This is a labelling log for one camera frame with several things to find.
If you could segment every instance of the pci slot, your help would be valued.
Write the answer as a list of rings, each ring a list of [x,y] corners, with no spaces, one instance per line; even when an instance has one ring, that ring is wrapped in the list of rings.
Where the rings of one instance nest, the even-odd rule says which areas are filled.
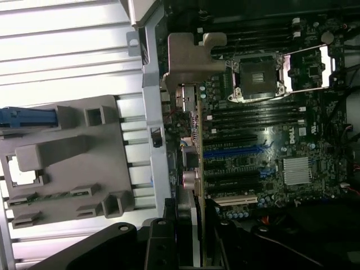
[[[257,181],[259,177],[260,177],[260,172],[258,170],[250,170],[248,172],[206,175],[206,181],[216,182],[217,184],[220,185],[221,183],[233,181],[234,179],[237,181],[242,179],[255,179]]]
[[[205,179],[211,184],[206,190],[209,194],[226,192],[241,192],[248,190],[258,191],[262,185],[259,183],[260,171],[252,170],[241,173],[225,173],[206,175]]]
[[[208,187],[206,191],[208,192],[208,194],[214,195],[214,194],[223,194],[227,192],[242,193],[242,192],[247,192],[249,190],[254,190],[255,192],[258,192],[261,191],[261,188],[262,188],[262,184],[258,183],[257,181],[240,180],[236,182],[233,181],[232,183],[231,182],[223,183],[223,185],[221,186],[216,185],[213,187]]]
[[[213,139],[204,139],[202,141],[203,146],[209,145],[218,145],[218,144],[227,144],[227,143],[245,143],[245,142],[256,142],[258,140],[258,136],[254,134],[245,134],[234,136],[233,138],[213,138]]]
[[[258,197],[255,195],[240,195],[232,197],[220,197],[214,199],[214,201],[220,206],[256,204],[258,202]]]
[[[254,145],[250,147],[242,147],[235,149],[211,150],[211,151],[205,151],[203,157],[204,159],[210,159],[210,158],[223,158],[227,156],[260,154],[265,152],[266,149],[271,148],[271,146],[272,143],[270,145]]]

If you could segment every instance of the black pcie slot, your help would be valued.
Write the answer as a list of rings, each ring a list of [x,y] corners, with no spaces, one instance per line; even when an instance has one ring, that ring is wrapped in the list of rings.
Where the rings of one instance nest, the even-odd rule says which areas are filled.
[[[210,195],[219,194],[219,193],[226,193],[226,192],[241,192],[241,191],[248,191],[254,190],[255,192],[260,191],[262,188],[261,183],[255,182],[248,182],[248,181],[238,181],[236,183],[230,184],[223,184],[221,186],[213,186],[208,187],[206,189],[207,193]]]
[[[297,123],[299,120],[299,115],[287,115],[284,119],[279,119],[278,116],[273,116],[264,119],[249,119],[249,120],[238,120],[233,121],[231,123],[214,123],[211,125],[211,128],[216,128],[217,132],[221,131],[222,129],[244,129],[244,128],[260,128],[260,127],[270,127],[273,125],[281,125],[286,123]]]
[[[226,161],[224,161],[224,160],[205,162],[204,170],[221,170],[221,169],[225,168],[225,166],[226,166]]]
[[[245,134],[245,135],[238,135],[237,137],[233,138],[214,138],[214,139],[204,139],[202,141],[202,145],[209,146],[209,145],[216,145],[218,143],[244,143],[244,142],[256,142],[258,140],[257,135],[253,134]]]
[[[260,178],[260,172],[258,170],[250,170],[248,172],[236,172],[236,173],[223,173],[223,174],[213,174],[206,175],[206,181],[209,183],[219,183],[223,181],[242,181],[245,179],[252,179],[258,181]]]
[[[232,107],[228,107],[228,108],[223,108],[223,109],[215,109],[212,110],[211,113],[212,114],[222,114],[225,112],[231,112],[231,111],[250,111],[250,110],[256,110],[256,109],[266,109],[266,108],[274,108],[274,109],[280,109],[282,107],[293,107],[293,108],[297,108],[299,107],[299,104],[297,104],[294,101],[291,102],[276,102],[276,103],[265,103],[265,104],[258,104],[258,105],[234,105]]]
[[[249,120],[252,121],[262,121],[262,120],[268,120],[272,118],[283,118],[284,115],[289,115],[290,117],[293,115],[296,115],[300,118],[302,115],[298,111],[277,111],[271,114],[262,114],[262,113],[253,113],[253,114],[244,114],[241,115],[241,117],[235,117],[235,116],[224,116],[224,117],[216,117],[213,120],[209,120],[210,123],[213,125],[216,125],[217,123],[242,123],[242,122],[248,122]]]

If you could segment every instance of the chipset heatsink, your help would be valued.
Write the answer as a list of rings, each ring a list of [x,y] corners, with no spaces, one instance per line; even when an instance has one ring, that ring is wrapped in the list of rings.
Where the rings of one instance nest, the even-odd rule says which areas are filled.
[[[311,161],[308,157],[283,160],[284,183],[288,186],[311,183]]]

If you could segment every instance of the ram slot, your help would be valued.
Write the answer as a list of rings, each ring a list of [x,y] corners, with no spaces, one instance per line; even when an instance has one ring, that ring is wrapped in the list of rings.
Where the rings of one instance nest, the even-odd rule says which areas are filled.
[[[284,125],[284,124],[296,124],[298,123],[302,118],[299,117],[299,115],[296,114],[287,114],[287,115],[281,115],[279,116],[272,116],[267,118],[261,118],[261,119],[249,119],[249,120],[242,120],[242,121],[236,121],[233,123],[208,123],[206,127],[208,129],[215,129],[216,133],[222,133],[226,132],[226,130],[231,129],[231,132],[237,132],[242,131],[244,129],[250,129],[250,128],[266,128],[266,127],[272,127],[275,125]]]
[[[291,22],[289,23],[288,19],[281,23],[257,20],[255,23],[247,22],[246,25],[209,25],[204,28],[204,33],[218,32],[219,30],[226,33],[227,44],[215,47],[212,54],[233,53],[234,50],[238,52],[257,50],[282,51],[290,46],[293,40]]]
[[[210,114],[223,115],[223,114],[234,114],[239,115],[246,112],[256,112],[256,111],[277,111],[279,109],[298,109],[299,105],[294,101],[288,102],[270,102],[261,105],[233,105],[231,107],[223,108],[223,109],[214,109]]]

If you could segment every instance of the gray plastic bracket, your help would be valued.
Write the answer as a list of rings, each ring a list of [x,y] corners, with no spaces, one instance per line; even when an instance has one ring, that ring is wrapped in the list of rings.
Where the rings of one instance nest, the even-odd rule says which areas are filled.
[[[38,194],[36,192],[29,193],[26,195],[19,195],[19,196],[10,198],[9,200],[7,200],[7,203],[9,206],[11,206],[13,204],[18,204],[18,203],[24,203],[24,202],[27,202],[28,200],[33,199],[37,196],[38,196]]]
[[[111,193],[101,202],[105,218],[121,217],[124,212],[133,210],[133,196],[129,191]]]
[[[96,191],[100,190],[99,184],[88,184],[86,186],[79,186],[70,191],[70,194],[83,194],[87,193],[89,196],[93,196]]]
[[[87,137],[80,135],[20,146],[15,155],[22,172],[42,170],[54,163],[87,152]]]
[[[78,213],[78,219],[81,218],[94,218],[101,211],[101,204],[94,204],[94,205],[83,205],[77,208],[76,212]]]
[[[41,212],[20,215],[11,223],[14,229],[34,226],[41,217]]]

